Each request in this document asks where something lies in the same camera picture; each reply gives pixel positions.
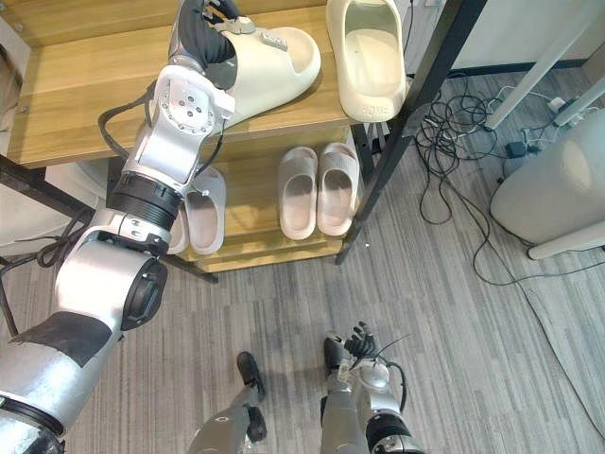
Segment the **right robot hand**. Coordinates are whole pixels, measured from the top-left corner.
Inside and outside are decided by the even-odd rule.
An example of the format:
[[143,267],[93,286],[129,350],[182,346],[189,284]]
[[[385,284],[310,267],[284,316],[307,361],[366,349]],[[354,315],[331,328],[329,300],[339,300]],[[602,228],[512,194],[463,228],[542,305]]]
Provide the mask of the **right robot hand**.
[[344,342],[344,349],[354,359],[354,368],[363,359],[374,358],[377,344],[372,331],[365,322],[359,322],[353,328],[353,334]]

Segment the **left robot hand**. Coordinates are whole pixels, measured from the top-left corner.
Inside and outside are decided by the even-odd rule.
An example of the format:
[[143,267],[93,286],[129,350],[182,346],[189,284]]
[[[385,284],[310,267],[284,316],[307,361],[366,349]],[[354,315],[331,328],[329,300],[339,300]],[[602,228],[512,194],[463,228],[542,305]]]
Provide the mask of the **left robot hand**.
[[280,61],[290,50],[281,29],[259,27],[233,1],[182,1],[172,28],[169,65],[201,74]]

